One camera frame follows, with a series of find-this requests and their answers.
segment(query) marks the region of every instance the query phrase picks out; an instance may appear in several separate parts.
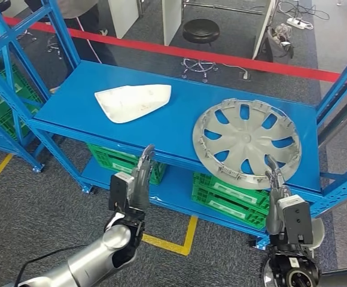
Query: black stool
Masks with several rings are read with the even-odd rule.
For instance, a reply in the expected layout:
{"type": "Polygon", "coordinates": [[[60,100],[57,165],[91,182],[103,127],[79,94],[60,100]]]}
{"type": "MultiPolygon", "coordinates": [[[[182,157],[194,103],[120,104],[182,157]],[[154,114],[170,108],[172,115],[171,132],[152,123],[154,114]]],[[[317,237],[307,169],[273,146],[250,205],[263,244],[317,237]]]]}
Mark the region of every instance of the black stool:
{"type": "MultiPolygon", "coordinates": [[[[183,37],[185,40],[198,45],[208,44],[211,46],[211,43],[217,40],[218,36],[220,36],[220,28],[216,23],[208,19],[190,20],[185,23],[183,27],[183,37]]],[[[208,81],[208,71],[211,69],[214,71],[218,70],[218,67],[214,62],[184,58],[181,64],[185,67],[185,70],[181,74],[181,78],[186,79],[187,72],[190,70],[203,73],[204,75],[203,82],[204,83],[208,81]]]]}

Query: stool seat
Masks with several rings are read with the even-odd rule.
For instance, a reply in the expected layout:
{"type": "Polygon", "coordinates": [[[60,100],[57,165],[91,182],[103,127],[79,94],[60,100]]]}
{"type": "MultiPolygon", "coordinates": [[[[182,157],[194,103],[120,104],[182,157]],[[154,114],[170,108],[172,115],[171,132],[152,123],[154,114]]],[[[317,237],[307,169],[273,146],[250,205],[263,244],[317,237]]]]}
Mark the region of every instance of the stool seat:
{"type": "Polygon", "coordinates": [[[0,2],[0,12],[5,12],[7,9],[9,9],[10,6],[11,6],[11,1],[11,0],[3,0],[0,2]]]}
{"type": "Polygon", "coordinates": [[[194,19],[185,23],[183,27],[183,37],[188,42],[197,44],[208,44],[220,36],[220,28],[209,19],[194,19]]]}

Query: white plastic part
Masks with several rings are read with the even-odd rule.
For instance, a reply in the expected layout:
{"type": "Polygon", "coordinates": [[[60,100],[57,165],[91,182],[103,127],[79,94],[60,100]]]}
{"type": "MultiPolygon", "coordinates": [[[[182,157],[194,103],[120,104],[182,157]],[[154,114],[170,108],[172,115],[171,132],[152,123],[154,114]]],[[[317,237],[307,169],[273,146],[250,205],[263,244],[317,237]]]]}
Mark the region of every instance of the white plastic part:
{"type": "Polygon", "coordinates": [[[168,103],[170,97],[169,85],[123,86],[95,93],[104,114],[116,124],[153,112],[168,103]]]}

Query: blue metal shelf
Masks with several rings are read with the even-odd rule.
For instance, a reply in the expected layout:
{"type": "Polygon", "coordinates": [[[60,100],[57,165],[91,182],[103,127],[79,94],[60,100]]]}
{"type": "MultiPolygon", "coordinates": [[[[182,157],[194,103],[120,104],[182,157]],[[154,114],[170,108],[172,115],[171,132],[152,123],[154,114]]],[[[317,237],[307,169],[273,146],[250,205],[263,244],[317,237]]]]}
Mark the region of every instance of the blue metal shelf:
{"type": "MultiPolygon", "coordinates": [[[[114,173],[113,171],[101,167],[92,157],[82,173],[82,179],[107,190],[110,188],[110,176],[114,173]]],[[[264,230],[254,229],[241,221],[192,201],[190,198],[192,180],[192,171],[169,166],[160,185],[150,186],[150,202],[187,215],[196,215],[206,221],[243,231],[254,236],[265,236],[264,230]]]]}
{"type": "MultiPolygon", "coordinates": [[[[190,201],[190,171],[208,172],[193,148],[192,129],[195,121],[210,106],[234,97],[267,102],[286,113],[295,123],[302,146],[302,156],[298,171],[287,184],[292,192],[312,202],[311,216],[317,216],[347,199],[347,172],[335,175],[335,182],[320,190],[317,149],[317,127],[347,95],[347,67],[320,105],[314,107],[245,91],[85,62],[80,61],[55,0],[42,0],[42,3],[42,8],[13,28],[5,23],[0,13],[0,54],[3,55],[7,67],[7,63],[10,62],[8,47],[11,44],[11,51],[22,62],[47,102],[33,117],[16,96],[12,85],[2,80],[1,76],[0,95],[85,193],[93,185],[107,188],[111,172],[99,167],[92,159],[81,174],[48,132],[132,154],[140,154],[147,144],[155,144],[157,149],[156,159],[172,166],[160,186],[151,187],[151,202],[255,234],[258,236],[256,246],[265,248],[268,237],[263,231],[254,230],[190,201]],[[16,40],[19,33],[45,15],[50,19],[61,46],[74,69],[53,97],[50,97],[45,83],[16,40]],[[126,124],[114,124],[108,120],[94,97],[96,91],[139,84],[169,84],[172,87],[172,98],[166,106],[147,116],[126,124]]],[[[16,149],[22,148],[16,142],[14,144],[16,149]]]]}
{"type": "Polygon", "coordinates": [[[209,107],[233,97],[262,100],[289,116],[296,124],[302,146],[305,148],[302,149],[298,171],[288,183],[320,191],[320,166],[316,160],[318,159],[316,111],[313,106],[302,103],[82,61],[30,122],[39,129],[125,152],[135,152],[135,148],[141,151],[144,146],[153,143],[158,161],[207,172],[194,149],[194,126],[209,107]],[[96,91],[142,84],[171,85],[171,99],[167,105],[145,117],[115,124],[110,121],[94,96],[96,91]]]}

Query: dark pants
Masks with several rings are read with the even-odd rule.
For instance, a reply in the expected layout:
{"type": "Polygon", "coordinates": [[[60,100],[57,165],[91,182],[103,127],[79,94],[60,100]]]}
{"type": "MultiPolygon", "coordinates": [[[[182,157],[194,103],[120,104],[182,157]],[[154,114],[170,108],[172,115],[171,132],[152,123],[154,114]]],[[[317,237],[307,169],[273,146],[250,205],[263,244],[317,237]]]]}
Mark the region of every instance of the dark pants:
{"type": "MultiPolygon", "coordinates": [[[[66,22],[66,25],[68,28],[90,33],[98,33],[99,10],[98,9],[97,4],[83,15],[73,19],[64,19],[64,22],[66,22]]],[[[73,38],[73,42],[75,44],[75,47],[82,60],[117,66],[113,53],[111,53],[111,51],[110,51],[110,49],[108,49],[108,47],[104,43],[80,38],[73,38]]],[[[67,67],[70,67],[67,59],[66,57],[64,57],[64,59],[67,67]]]]}

